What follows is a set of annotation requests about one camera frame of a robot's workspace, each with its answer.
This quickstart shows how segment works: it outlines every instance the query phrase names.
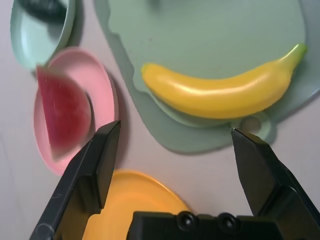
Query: yellow banana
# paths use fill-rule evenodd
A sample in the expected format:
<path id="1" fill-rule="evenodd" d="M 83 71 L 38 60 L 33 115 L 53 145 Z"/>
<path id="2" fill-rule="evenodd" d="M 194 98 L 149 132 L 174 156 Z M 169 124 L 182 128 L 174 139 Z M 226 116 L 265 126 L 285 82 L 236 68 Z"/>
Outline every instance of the yellow banana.
<path id="1" fill-rule="evenodd" d="M 299 43 L 280 59 L 225 79 L 190 77 L 154 63 L 141 71 L 152 93 L 178 111 L 210 119 L 239 118 L 278 101 L 306 51 L 306 45 Z"/>

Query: watermelon slice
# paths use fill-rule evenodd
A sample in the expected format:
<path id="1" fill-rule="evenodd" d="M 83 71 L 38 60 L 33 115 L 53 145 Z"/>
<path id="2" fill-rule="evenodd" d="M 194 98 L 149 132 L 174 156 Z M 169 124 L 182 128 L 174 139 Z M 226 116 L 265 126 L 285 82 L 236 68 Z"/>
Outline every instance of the watermelon slice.
<path id="1" fill-rule="evenodd" d="M 57 158 L 82 142 L 89 133 L 90 103 L 86 93 L 66 75 L 37 66 L 36 76 L 52 156 Z"/>

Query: light green bowl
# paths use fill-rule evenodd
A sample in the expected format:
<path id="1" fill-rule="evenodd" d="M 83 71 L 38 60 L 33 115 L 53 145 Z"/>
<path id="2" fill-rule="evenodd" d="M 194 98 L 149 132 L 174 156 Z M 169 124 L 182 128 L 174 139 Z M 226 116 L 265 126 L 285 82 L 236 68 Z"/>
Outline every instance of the light green bowl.
<path id="1" fill-rule="evenodd" d="M 14 0 L 11 21 L 11 45 L 18 62 L 33 71 L 36 65 L 46 65 L 69 40 L 76 12 L 76 0 L 61 0 L 67 7 L 64 24 L 43 22 L 29 15 Z"/>

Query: yellow plate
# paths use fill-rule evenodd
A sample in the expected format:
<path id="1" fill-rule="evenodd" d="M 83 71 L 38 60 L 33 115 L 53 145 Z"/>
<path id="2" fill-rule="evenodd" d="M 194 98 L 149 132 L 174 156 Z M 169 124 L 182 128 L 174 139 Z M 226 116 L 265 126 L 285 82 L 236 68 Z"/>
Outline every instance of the yellow plate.
<path id="1" fill-rule="evenodd" d="M 135 211 L 178 214 L 185 210 L 186 204 L 151 176 L 116 170 L 105 207 L 89 218 L 83 240 L 126 240 Z"/>

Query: pink bowl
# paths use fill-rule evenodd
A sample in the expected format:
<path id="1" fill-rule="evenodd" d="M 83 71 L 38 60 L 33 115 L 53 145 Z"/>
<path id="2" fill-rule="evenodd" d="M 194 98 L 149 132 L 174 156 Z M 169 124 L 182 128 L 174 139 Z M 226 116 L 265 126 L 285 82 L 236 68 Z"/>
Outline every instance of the pink bowl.
<path id="1" fill-rule="evenodd" d="M 118 119 L 118 100 L 112 81 L 104 66 L 89 52 L 69 47 L 59 52 L 48 64 L 76 81 L 87 93 L 93 108 L 94 124 L 89 140 L 101 126 Z M 33 115 L 34 133 L 43 161 L 55 174 L 61 176 L 71 159 L 87 142 L 74 147 L 59 159 L 53 159 L 40 91 L 36 93 Z"/>

